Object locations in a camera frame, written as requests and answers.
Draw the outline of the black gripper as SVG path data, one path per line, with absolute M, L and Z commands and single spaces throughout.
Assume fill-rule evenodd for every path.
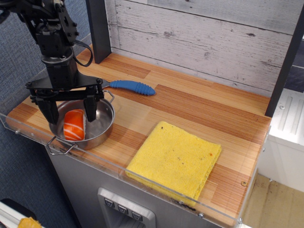
M 42 55 L 47 77 L 26 83 L 31 99 L 50 124 L 57 124 L 59 112 L 55 101 L 84 100 L 88 122 L 96 119 L 97 102 L 104 98 L 102 79 L 86 76 L 77 68 L 73 53 L 61 57 Z

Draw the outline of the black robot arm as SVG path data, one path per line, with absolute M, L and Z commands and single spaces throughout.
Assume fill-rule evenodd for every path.
M 57 101 L 83 100 L 87 120 L 96 119 L 97 103 L 104 98 L 102 79 L 83 75 L 73 45 L 78 41 L 77 24 L 69 16 L 62 0 L 2 0 L 0 20 L 16 13 L 25 23 L 36 44 L 47 77 L 26 83 L 30 98 L 50 124 L 57 124 Z

